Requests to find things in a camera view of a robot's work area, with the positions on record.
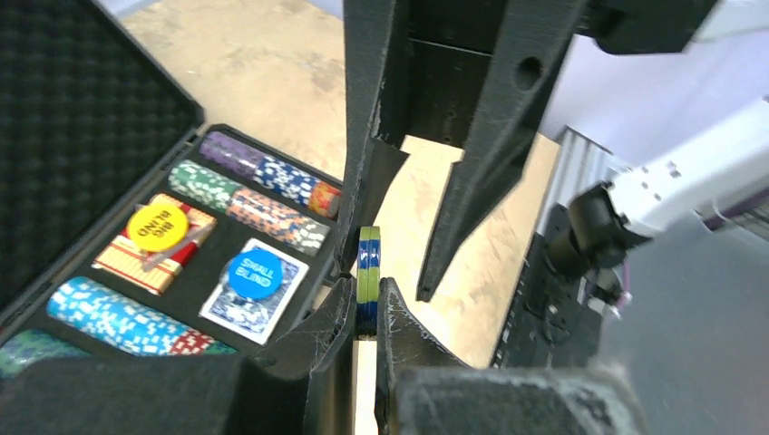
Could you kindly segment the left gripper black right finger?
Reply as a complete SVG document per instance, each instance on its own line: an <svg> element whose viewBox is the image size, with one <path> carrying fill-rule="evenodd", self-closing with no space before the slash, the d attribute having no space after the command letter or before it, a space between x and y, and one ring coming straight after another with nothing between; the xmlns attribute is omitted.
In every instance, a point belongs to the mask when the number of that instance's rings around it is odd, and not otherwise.
<svg viewBox="0 0 769 435"><path fill-rule="evenodd" d="M475 369L380 282L375 418L381 434L646 434L633 391L605 367Z"/></svg>

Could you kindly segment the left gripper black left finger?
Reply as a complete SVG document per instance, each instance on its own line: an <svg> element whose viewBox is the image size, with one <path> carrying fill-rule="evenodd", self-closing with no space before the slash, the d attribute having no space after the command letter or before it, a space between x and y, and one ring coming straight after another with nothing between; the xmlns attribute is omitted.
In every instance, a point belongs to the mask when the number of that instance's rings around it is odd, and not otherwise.
<svg viewBox="0 0 769 435"><path fill-rule="evenodd" d="M262 351L44 360L1 395L4 434L349 434L350 278Z"/></svg>

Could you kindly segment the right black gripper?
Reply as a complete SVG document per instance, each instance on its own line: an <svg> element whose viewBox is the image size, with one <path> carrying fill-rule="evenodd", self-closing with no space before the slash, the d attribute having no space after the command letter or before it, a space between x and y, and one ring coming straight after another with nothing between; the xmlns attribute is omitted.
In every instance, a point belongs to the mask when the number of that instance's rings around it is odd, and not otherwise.
<svg viewBox="0 0 769 435"><path fill-rule="evenodd" d="M428 302L463 241L521 179L573 37L613 55L680 53L714 9L713 1L346 1L339 270L351 270L360 229L374 223L407 158L408 73L410 134L464 147L416 287Z"/></svg>

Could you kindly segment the blue card deck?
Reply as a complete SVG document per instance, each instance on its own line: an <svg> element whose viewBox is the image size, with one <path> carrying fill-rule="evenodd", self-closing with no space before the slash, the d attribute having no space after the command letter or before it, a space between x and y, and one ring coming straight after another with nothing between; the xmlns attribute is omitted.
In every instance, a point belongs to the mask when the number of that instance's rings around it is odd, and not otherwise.
<svg viewBox="0 0 769 435"><path fill-rule="evenodd" d="M265 344L304 280L309 266L256 238L248 240L236 256L257 248L265 249L279 257L283 269L283 280L279 289L273 295L262 299L237 295L229 288L226 278L229 263L234 256L223 267L219 282L200 308L199 316L253 343Z"/></svg>

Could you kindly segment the blue round button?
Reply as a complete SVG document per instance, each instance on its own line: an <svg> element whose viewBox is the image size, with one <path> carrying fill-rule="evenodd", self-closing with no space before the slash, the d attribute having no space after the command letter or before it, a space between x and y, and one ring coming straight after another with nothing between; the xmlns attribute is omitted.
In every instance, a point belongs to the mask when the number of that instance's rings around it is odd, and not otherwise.
<svg viewBox="0 0 769 435"><path fill-rule="evenodd" d="M235 256L229 263L226 278L229 288L237 295L262 299L279 289L283 269L276 254L257 248Z"/></svg>

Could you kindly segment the dark teal chip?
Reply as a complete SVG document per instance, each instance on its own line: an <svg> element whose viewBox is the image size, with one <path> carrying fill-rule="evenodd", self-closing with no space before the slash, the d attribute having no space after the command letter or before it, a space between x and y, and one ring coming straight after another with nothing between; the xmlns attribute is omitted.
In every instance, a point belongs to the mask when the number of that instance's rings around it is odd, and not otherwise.
<svg viewBox="0 0 769 435"><path fill-rule="evenodd" d="M370 231L368 227L361 227L359 232L358 241L358 258L357 258L357 273L356 273L356 301L357 301L357 313L356 313L356 328L357 333L361 336L368 335L368 240L370 239Z"/></svg>

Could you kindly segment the red gold card deck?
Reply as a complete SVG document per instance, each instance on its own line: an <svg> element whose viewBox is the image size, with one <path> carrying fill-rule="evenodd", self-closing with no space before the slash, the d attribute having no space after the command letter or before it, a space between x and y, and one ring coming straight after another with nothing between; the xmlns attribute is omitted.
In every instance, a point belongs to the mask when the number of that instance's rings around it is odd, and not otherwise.
<svg viewBox="0 0 769 435"><path fill-rule="evenodd" d="M173 205L186 214L190 229L184 239L165 251L143 251L128 238L127 222L122 231L92 261L91 268L117 276L151 294L163 295L209 237L217 225L217 219L164 193L154 195L146 204L137 205L129 219L135 211L150 204Z"/></svg>

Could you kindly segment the yellow big blind button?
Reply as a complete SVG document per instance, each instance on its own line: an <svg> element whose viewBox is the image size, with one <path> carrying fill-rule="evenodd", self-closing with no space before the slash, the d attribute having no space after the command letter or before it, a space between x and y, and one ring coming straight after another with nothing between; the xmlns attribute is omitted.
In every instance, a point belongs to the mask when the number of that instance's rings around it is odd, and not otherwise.
<svg viewBox="0 0 769 435"><path fill-rule="evenodd" d="M127 236L137 248L161 252L178 245L187 235L190 222L178 207L150 204L134 212L128 221Z"/></svg>

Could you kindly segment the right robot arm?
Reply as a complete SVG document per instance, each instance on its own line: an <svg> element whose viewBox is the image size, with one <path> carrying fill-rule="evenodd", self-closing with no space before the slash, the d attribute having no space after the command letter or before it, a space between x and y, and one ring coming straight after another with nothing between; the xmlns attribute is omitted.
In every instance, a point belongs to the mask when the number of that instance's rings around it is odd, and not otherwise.
<svg viewBox="0 0 769 435"><path fill-rule="evenodd" d="M405 136L463 150L444 189L416 297L433 298L458 248L521 179L576 35L609 54L679 53L768 26L765 1L346 1L346 172L335 260L352 264L405 160ZM768 173L759 99L577 196L548 249L577 278L620 264L679 218Z"/></svg>

